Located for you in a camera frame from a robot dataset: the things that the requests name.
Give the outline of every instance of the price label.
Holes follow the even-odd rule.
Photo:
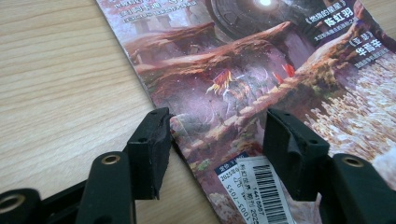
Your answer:
[[[239,167],[236,159],[248,157],[246,152],[243,152],[235,158],[226,161],[224,164],[215,169],[216,174],[222,184],[227,190],[233,203],[238,208],[246,223],[250,223],[250,214],[248,212],[247,202],[245,200],[245,192],[239,174]]]
[[[263,156],[237,160],[251,223],[292,224],[279,177]]]

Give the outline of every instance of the metal grommet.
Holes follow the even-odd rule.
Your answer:
[[[117,163],[120,160],[119,155],[109,155],[102,159],[102,164],[104,165],[111,165]]]
[[[19,207],[26,197],[22,194],[12,194],[0,200],[0,214],[7,213]]]
[[[348,164],[350,166],[354,166],[354,167],[358,167],[358,168],[364,166],[363,162],[361,162],[359,160],[356,160],[353,157],[344,157],[342,160],[343,160],[344,163],[346,163],[346,164]]]

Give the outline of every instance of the glowing orb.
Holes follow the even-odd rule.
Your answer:
[[[259,0],[259,3],[265,7],[268,7],[268,6],[271,6],[272,1],[271,0]]]

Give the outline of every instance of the book cover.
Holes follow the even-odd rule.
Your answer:
[[[219,176],[262,155],[266,109],[289,111],[331,152],[396,189],[396,42],[359,0],[97,0],[222,223],[244,223]],[[288,199],[297,223],[317,203]]]

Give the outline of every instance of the table surface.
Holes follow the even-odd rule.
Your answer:
[[[396,1],[362,2],[396,38]],[[0,52],[0,192],[77,184],[154,108],[94,0],[2,0]],[[136,206],[139,223],[218,222],[173,149],[161,199]]]

